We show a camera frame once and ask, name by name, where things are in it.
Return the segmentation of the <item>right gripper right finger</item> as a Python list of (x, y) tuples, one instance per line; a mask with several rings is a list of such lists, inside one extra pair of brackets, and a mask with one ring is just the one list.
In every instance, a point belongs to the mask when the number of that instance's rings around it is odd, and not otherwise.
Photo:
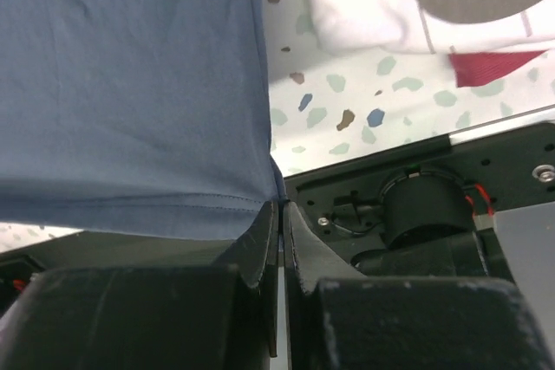
[(517, 287), (495, 278), (367, 277), (283, 210), (293, 369), (551, 369)]

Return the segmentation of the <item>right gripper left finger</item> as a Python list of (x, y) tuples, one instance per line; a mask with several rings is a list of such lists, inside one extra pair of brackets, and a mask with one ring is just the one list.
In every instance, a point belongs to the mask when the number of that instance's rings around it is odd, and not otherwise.
[(278, 208), (234, 242), (84, 232), (1, 257), (21, 292), (4, 369), (266, 369), (277, 353)]

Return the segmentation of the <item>blue tank top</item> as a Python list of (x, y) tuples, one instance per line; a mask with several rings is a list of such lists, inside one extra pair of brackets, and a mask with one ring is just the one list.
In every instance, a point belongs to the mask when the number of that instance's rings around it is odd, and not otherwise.
[(284, 195), (262, 0), (1, 0), (1, 219), (234, 239)]

